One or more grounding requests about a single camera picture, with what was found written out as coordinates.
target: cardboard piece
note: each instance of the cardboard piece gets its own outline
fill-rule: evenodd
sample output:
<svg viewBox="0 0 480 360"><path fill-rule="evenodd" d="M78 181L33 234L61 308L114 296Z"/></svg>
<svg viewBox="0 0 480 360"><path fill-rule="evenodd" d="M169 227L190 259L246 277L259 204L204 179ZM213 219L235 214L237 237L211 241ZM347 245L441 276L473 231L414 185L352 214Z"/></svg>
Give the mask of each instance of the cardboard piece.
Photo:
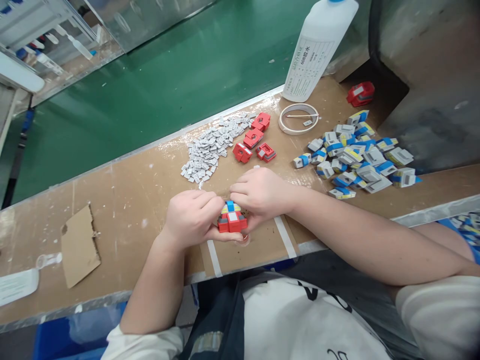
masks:
<svg viewBox="0 0 480 360"><path fill-rule="evenodd" d="M71 289L100 265L94 243L90 206L73 215L61 229L61 253L66 286Z"/></svg>

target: white tape strip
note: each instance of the white tape strip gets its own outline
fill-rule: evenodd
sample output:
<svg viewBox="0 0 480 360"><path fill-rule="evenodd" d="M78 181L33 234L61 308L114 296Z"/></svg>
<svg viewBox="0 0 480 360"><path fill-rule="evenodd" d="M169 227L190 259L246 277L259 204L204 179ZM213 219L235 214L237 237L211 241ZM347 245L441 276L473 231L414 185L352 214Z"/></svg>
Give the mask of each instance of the white tape strip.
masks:
<svg viewBox="0 0 480 360"><path fill-rule="evenodd" d="M280 233L281 239L283 240L283 244L286 248L286 253L290 259L296 258L297 253L295 252L294 246L292 244L292 240L290 240L289 233L285 228L284 222L280 216L275 216L273 218L275 220L276 227L278 228L278 232Z"/></svg>
<svg viewBox="0 0 480 360"><path fill-rule="evenodd" d="M208 251L210 252L211 263L213 264L213 271L217 278L222 277L222 270L220 270L219 257L217 256L217 250L215 250L215 244L213 240L208 240Z"/></svg>

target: red block piece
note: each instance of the red block piece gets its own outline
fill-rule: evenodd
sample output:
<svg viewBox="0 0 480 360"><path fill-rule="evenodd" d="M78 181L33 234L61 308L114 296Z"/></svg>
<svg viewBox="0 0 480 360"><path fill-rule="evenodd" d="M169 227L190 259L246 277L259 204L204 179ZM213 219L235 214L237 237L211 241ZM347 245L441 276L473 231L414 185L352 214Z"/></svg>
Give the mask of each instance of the red block piece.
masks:
<svg viewBox="0 0 480 360"><path fill-rule="evenodd" d="M252 129L258 129L261 132L265 132L270 126L270 115L266 112L261 112L255 118L255 120L251 123Z"/></svg>
<svg viewBox="0 0 480 360"><path fill-rule="evenodd" d="M235 159L239 162L244 164L248 163L250 158L252 157L252 152L248 150L242 143L238 143L233 148L233 155L235 155Z"/></svg>
<svg viewBox="0 0 480 360"><path fill-rule="evenodd" d="M371 81L365 81L355 85L348 92L346 100L354 107L370 103L374 99L375 86Z"/></svg>
<svg viewBox="0 0 480 360"><path fill-rule="evenodd" d="M263 160L266 163L269 163L270 161L273 160L277 156L277 153L275 150L273 150L270 146L267 145L266 142L264 142L262 145L256 148L256 156L260 159Z"/></svg>
<svg viewBox="0 0 480 360"><path fill-rule="evenodd" d="M248 226L247 219L240 211L227 212L218 219L219 233L240 233Z"/></svg>
<svg viewBox="0 0 480 360"><path fill-rule="evenodd" d="M253 148L255 145L257 145L260 140L264 137L264 133L261 132L260 130L253 128L249 132L245 134L245 138L243 139L243 143L245 146L249 149Z"/></svg>

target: white plastic bottle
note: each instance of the white plastic bottle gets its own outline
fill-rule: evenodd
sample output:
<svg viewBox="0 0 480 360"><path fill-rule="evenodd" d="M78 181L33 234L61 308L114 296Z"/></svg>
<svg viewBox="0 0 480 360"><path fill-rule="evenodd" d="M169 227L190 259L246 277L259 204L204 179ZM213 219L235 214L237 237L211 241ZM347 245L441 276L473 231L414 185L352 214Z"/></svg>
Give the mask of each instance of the white plastic bottle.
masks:
<svg viewBox="0 0 480 360"><path fill-rule="evenodd" d="M290 64L282 96L303 103L312 94L359 4L355 0L320 0L310 10Z"/></svg>

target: white tape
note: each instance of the white tape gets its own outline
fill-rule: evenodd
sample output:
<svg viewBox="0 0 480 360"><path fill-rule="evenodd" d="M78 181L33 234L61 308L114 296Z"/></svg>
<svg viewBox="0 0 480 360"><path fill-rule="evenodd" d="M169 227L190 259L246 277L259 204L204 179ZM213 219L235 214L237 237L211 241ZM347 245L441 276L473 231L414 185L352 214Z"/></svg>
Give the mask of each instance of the white tape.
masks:
<svg viewBox="0 0 480 360"><path fill-rule="evenodd" d="M284 124L283 118L285 115L287 115L288 113L294 110L301 110L310 114L313 124L310 127L307 127L306 129L303 129L303 130L292 130L291 128L286 127ZM310 130L312 130L315 127L315 125L317 125L317 123L319 122L319 119L321 119L321 117L319 117L319 113L317 112L317 110L315 110L313 106L305 103L292 104L284 108L283 111L281 112L280 117L278 118L278 126L285 134L293 135L293 136L303 135L305 133L308 133Z"/></svg>
<svg viewBox="0 0 480 360"><path fill-rule="evenodd" d="M213 264L213 271L215 272L215 277L222 277L222 270L220 270L219 257L217 256L217 250L215 250L215 244L213 240L208 240L206 242L208 245L208 251L210 252L211 263Z"/></svg>
<svg viewBox="0 0 480 360"><path fill-rule="evenodd" d="M283 244L285 245L288 258L289 259L296 258L297 253L295 252L294 246L292 244L292 240L290 240L289 233L285 228L282 218L280 216L275 216L273 219L275 220L276 227L278 228L278 232L280 233L281 239L283 240Z"/></svg>

